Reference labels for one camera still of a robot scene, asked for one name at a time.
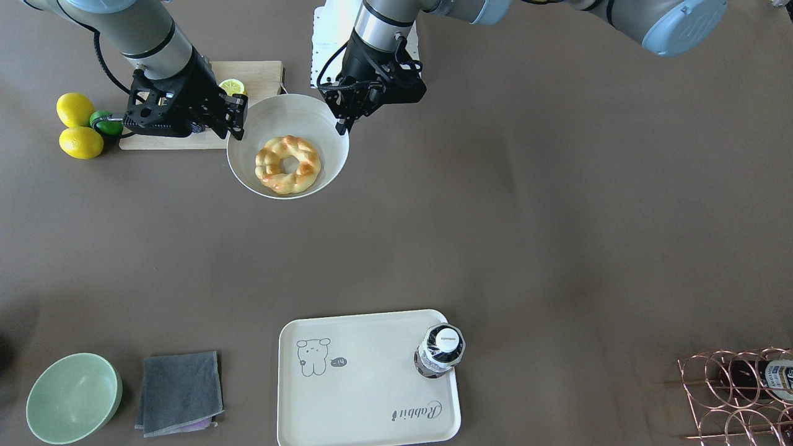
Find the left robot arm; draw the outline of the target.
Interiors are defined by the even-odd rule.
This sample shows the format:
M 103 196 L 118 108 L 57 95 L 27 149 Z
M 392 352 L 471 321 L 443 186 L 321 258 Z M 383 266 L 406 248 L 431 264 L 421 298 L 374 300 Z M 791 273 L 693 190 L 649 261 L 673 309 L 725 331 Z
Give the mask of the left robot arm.
M 698 46 L 720 24 L 726 1 L 530 1 L 534 9 L 569 9 L 622 33 L 648 53 L 672 58 Z M 511 1 L 362 1 L 344 43 L 315 76 L 315 87 L 344 136 L 382 105 L 413 104 L 427 93 L 423 63 L 409 54 L 420 14 L 491 26 Z

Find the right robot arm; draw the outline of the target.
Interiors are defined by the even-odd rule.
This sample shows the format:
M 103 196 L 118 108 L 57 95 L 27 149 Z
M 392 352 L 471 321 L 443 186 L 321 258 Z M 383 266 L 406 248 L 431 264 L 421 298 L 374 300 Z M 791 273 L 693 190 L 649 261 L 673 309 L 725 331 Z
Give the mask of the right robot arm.
M 113 115 L 134 134 L 187 138 L 212 130 L 243 138 L 248 99 L 227 94 L 161 1 L 29 1 L 105 36 L 133 65 L 124 111 Z

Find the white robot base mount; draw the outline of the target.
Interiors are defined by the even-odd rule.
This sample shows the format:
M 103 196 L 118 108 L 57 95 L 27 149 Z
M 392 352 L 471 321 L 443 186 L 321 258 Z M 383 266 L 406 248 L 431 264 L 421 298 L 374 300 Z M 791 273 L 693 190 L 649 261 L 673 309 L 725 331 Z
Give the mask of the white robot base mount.
M 340 73 L 343 53 L 340 53 L 332 61 L 322 77 L 319 76 L 321 69 L 325 67 L 325 63 L 328 62 L 343 43 L 348 42 L 361 4 L 361 1 L 326 1 L 325 5 L 314 9 L 312 63 L 310 69 L 311 88 L 316 89 L 318 81 L 324 84 L 335 80 L 337 74 Z

